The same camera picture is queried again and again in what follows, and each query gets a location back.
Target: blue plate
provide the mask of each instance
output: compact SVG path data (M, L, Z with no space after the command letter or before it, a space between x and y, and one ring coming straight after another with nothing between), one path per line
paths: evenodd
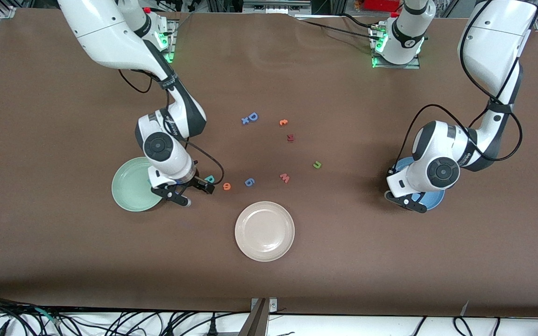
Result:
M412 157L405 157L404 159L400 159L396 164L396 170L399 172L406 166L409 166L412 162L414 162ZM441 200L444 199L444 195L446 195L445 190L429 191L428 193L425 193L425 196L423 196L419 203L427 207L427 210L431 210L441 203ZM412 194L412 200L415 202L418 200L419 197L420 194Z

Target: black cable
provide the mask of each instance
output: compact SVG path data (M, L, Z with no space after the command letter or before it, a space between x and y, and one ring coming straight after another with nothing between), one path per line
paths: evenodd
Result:
M314 13L312 13L312 15L316 15L316 13L320 12L320 10L323 8L323 6L325 6L325 4L328 2L329 0L325 0L323 1L323 4L321 6L319 6L319 8L317 9L317 11L315 11Z
M171 314L171 317L170 317L170 319L169 319L169 322L167 323L167 327L166 327L165 329L162 330L162 332L160 333L160 336L165 336L165 335L167 335L167 334L169 334L169 335L173 335L173 329L175 329L175 327L177 327L177 325L179 325L179 324L182 323L186 318L188 318L188 317L189 317L188 314L192 314L192 315L194 315L194 314L196 314L196 313L193 312L193 311L187 311L187 312L185 312L185 313L180 314L178 317L176 317L175 321L174 321L173 317L174 317L175 315L177 315L177 313L173 313L173 314Z
M421 319L421 321L418 323L417 328L414 330L414 334L412 334L412 336L417 336L418 335L420 327L423 326L423 323L425 322L426 319L427 319L427 316L423 316L423 319Z
M142 330L142 332L147 336L147 331L142 328L136 328L134 331Z
M159 332L159 336L161 336L161 332L163 331L163 318L161 317L161 314L157 315L159 319L159 325L161 326L161 331Z
M169 109L169 90L165 90L165 94L166 94L166 106L165 108L166 109Z
M128 85L130 85L130 87L132 87L132 89L135 89L136 91L140 92L140 93L147 93L149 90L151 90L151 85L153 84L153 78L149 76L149 87L147 87L146 90L140 90L138 89L137 87L135 87L134 85L132 85L132 83L130 83L130 81L128 81L128 78L126 78L126 76L124 76L124 74L121 72L121 70L118 70L120 72L120 76L121 78L124 79L124 81L126 83L128 83Z
M361 27L364 27L364 28L370 28L372 25L375 25L376 23L379 23L379 22L375 22L375 23L371 23L371 24L366 24L366 23L362 23L360 21L358 21L356 18L354 18L352 15L348 14L348 13L340 13L338 14L338 16L345 16L347 17L348 19L351 19L352 22L356 23L357 25L361 26Z
M105 327L101 327L100 325L90 325L90 324L87 324L87 323L82 323L81 321L75 321L75 323L79 324L79 325L82 325L84 327L89 327L89 328L95 328L95 329L100 329L100 330L105 330L105 331L111 331L110 330L110 327L109 328L105 328ZM122 334L121 332L116 332L116 334L120 335L120 336L128 336L126 334Z
M214 311L211 317L211 326L209 326L209 331L207 332L207 336L217 336L218 334L219 333L217 332L217 325L215 324L215 311Z
M446 15L446 17L450 17L450 15L452 14L452 12L454 11L456 5L459 3L460 1L458 0L457 2L455 2L455 4L452 6L452 8L448 11L448 15Z
M32 329L32 327L30 326L30 324L28 324L28 322L26 320L24 320L22 317L20 317L20 315L22 314L22 312L20 312L20 314L17 314L16 312L12 311L11 309L9 308L15 308L15 307L4 307L3 304L1 304L0 302L0 311L3 311L4 313L6 313L7 315L10 315L12 316L14 319L16 319L23 327L24 329L24 333L26 336L28 336L28 332L30 331L30 333L32 334L32 336L38 336L38 334L34 331L34 329Z
M514 68L516 67L516 65L518 64L518 60L519 60L519 57L516 57L516 59L514 60L514 63L512 64L512 68L510 68L510 73L508 73L508 76L506 77L506 80L504 81L504 83L502 84L502 87L499 89L499 93L497 94L496 98L499 99L499 97L502 95L502 91L506 88L506 84L508 83L508 81L510 81L510 75L512 75L512 71L514 71ZM468 127L472 127L472 125L474 125L474 123L476 123L476 121L478 119L480 119L483 115L485 115L485 113L487 112L488 108L487 106L485 107L485 109L483 110L483 112L481 112L481 114L479 114L478 116L476 116L476 118L474 118L471 122L470 122L470 125L468 125Z
M394 170L396 169L396 164L397 164L397 161L400 159L401 155L402 155L402 149L404 149L404 146L406 145L406 140L408 139L408 134L410 133L410 129L412 128L412 125L414 124L414 121L416 121L416 119L418 118L418 116L420 115L421 112L423 112L426 108L429 108L431 106L435 106L436 108L439 108L441 109L442 111L444 111L447 115L450 116L450 118L454 119L454 121L458 124L458 126L460 126L460 128L463 130L463 132L466 134L466 136L468 137L468 141L472 142L472 144L474 145L474 150L477 151L477 153L479 153L483 159L486 159L486 160L489 160L489 161L493 161L493 162L497 162L497 161L503 161L503 160L507 160L509 159L510 157L512 157L512 155L514 155L514 153L516 153L516 151L518 151L518 149L520 148L520 145L522 144L523 142L523 126L522 124L520 124L520 121L518 120L518 118L516 117L516 115L514 113L510 113L510 116L514 119L514 121L516 122L516 126L518 127L518 141L516 143L516 147L514 147L514 149L510 152L510 154L504 156L504 157L501 157L501 158L493 158L493 157L490 157L489 155L486 155L484 154L477 146L476 146L476 142L472 139L472 137L470 136L470 134L468 133L468 130L467 130L467 127L465 127L461 121L459 121L457 119L457 117L455 117L450 111L448 111L446 108L444 108L443 106L441 105L438 105L438 104L428 104L426 106L423 106L423 108L420 109L420 111L418 111L418 113L414 116L414 119L412 119L412 123L410 123L410 127L408 128L408 131L406 132L406 136L404 137L404 142L402 143L402 148L400 149L400 153L397 155L397 159L396 159L396 162L394 163L393 165L393 168Z
M319 27L323 27L323 28L337 30L338 32L342 32L342 33L347 33L347 34L352 34L352 35L356 35L356 36L366 37L366 38L369 38L371 40L379 40L379 38L377 36L369 36L369 35L365 35L365 34L359 34L359 33L355 33L355 32L350 32L349 30L344 30L344 29L335 28L335 27L331 27L331 26L325 26L325 25L321 25L320 23L314 23L314 22L310 22L310 21L306 21L306 20L303 20L303 22L306 22L309 25L314 25L314 26L319 26Z
M130 334L132 331L135 331L135 330L138 330L138 329L141 329L141 328L137 328L139 325L141 325L144 321L146 321L147 319L150 319L151 317L155 316L155 315L159 315L158 312L156 313L152 313L151 315L148 315L147 317L145 317L144 319L142 319L139 323L135 324L132 326L132 329L128 330L128 332L126 332L126 334Z
M460 329L458 328L458 325L456 324L457 320L460 320L462 321L462 323L464 323L466 330L468 330L468 335L460 331ZM466 323L465 319L462 316L454 317L454 319L452 320L452 323L454 323L454 328L456 329L458 334L461 334L462 336L472 336L472 331L470 330L470 328L468 327L468 323Z
M76 331L74 331L70 327L68 327L68 325L66 324L64 319L62 319L61 315L58 315L57 317L58 317L59 321L64 325L64 327L66 327L67 330L70 330L70 332L75 334L76 336L82 336L82 332L80 331L79 327L76 325L76 323L74 323L74 321L71 318L68 318L68 317L64 316L64 317L69 319L69 321L73 324Z
M221 181L224 179L224 176L226 176L226 171L224 170L224 166L222 166L219 161L217 161L214 157L212 157L211 155L209 155L209 153L207 153L206 151L203 151L203 149L201 149L201 147L198 147L197 145L195 145L194 143L184 139L184 138L180 138L179 139L180 141L184 141L186 144L194 147L197 151L203 153L205 156L207 156L209 159L211 159L211 161L215 162L215 164L219 167L219 169L221 170L221 178L217 181L217 182L214 182L214 183L211 183L212 185L218 185L221 183Z
M190 329L186 330L185 332L182 332L182 334L180 334L180 336L185 336L186 334L188 334L188 332L191 332L192 330L200 327L201 325L203 325L203 324L205 324L207 322L211 322L212 319L220 319L220 318L222 318L224 316L234 315L234 314L243 314L243 313L250 313L250 311L234 311L232 313L227 313L227 314L223 314L223 315L220 315L220 316L217 316L217 317L212 317L211 319L202 321L201 323L194 325L194 327L190 327Z
M122 321L121 323L118 323L117 327L115 327L115 330L113 330L113 333L117 334L117 333L118 333L118 330L120 330L120 327L122 326L122 324L128 322L128 321L131 320L133 317L135 317L136 315L140 315L140 314L142 314L141 311L136 311L136 312L134 312L134 313L132 314L132 316L130 316L130 317L126 317L126 319L125 319L124 321Z
M495 324L495 328L493 328L493 336L497 336L497 330L499 329L499 325L502 323L501 317L497 317L497 323Z
M468 69L466 68L466 64L464 62L464 45L466 43L466 40L467 40L467 37L468 37L468 33L470 31L470 29L472 28L472 26L474 25L474 22L476 21L476 19L478 19L478 17L481 15L481 13L485 10L485 8L487 8L487 6L489 6L489 4L491 4L493 0L487 0L487 2L485 2L485 4L483 5L483 7L481 7L479 9L478 12L476 12L476 15L474 15L474 17L472 18L472 20L470 21L470 23L466 26L466 30L464 31L464 35L462 36L462 41L460 42L460 51L459 51L459 54L460 54L460 65L462 66L462 70L464 70L464 73L466 74L466 76L468 77L468 79L470 79L470 81L476 86L478 87L479 90L481 90L483 93L485 93L487 96L489 96L489 98L491 98L491 100L493 102L496 102L497 104L500 104L500 105L503 105L502 102L500 102L500 100L493 96L493 94L491 94L489 91L487 91L483 86L481 86L479 83L476 82L476 80L474 80L474 78L472 77L472 75L470 74L470 72L468 72Z
M173 325L171 326L172 329L176 329L177 326L181 325L181 323L183 323L184 321L186 321L186 319L196 315L197 313L196 312L190 312L190 313L184 313L182 315L180 315L174 322L173 322Z

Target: green plate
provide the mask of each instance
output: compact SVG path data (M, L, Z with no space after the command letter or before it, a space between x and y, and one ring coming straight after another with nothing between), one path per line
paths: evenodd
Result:
M137 157L118 169L111 182L111 194L118 206L128 211L144 211L158 204L161 197L151 192L149 167L146 157Z

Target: white floor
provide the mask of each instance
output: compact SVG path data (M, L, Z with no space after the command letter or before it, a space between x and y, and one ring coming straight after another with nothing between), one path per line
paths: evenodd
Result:
M151 313L143 313L130 319L123 324L119 332L128 332L130 328L140 322ZM119 313L73 313L66 314L76 317L77 321L87 324L109 327ZM138 329L131 333L132 336L157 336L166 327L171 313L162 313L162 321L157 317L148 319L139 325ZM248 314L230 315L217 319L218 332L237 332L241 329ZM211 317L211 313L199 313L187 319L175 330L175 336L190 327L201 323ZM24 316L26 321L35 328L38 333L40 328L36 320L30 316ZM0 317L0 327L8 320L8 317ZM399 316L331 316L331 315L271 315L269 317L268 336L283 336L294 332L293 336L411 336L414 333L421 317ZM474 336L491 336L496 320L493 318L466 318ZM459 323L461 331L469 333ZM66 336L73 335L70 330L61 326L62 333ZM46 325L48 335L57 336L58 332L52 323ZM187 336L202 336L209 330L209 323L202 325ZM83 336L103 336L104 330L81 326ZM451 317L428 317L420 329L420 336L460 336L454 329ZM24 329L18 321L12 319L7 329L6 336L25 336ZM497 336L538 336L538 319L502 319Z

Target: red object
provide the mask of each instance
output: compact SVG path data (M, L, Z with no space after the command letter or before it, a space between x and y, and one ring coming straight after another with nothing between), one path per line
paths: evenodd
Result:
M399 5L399 0L365 0L363 7L371 11L395 12Z

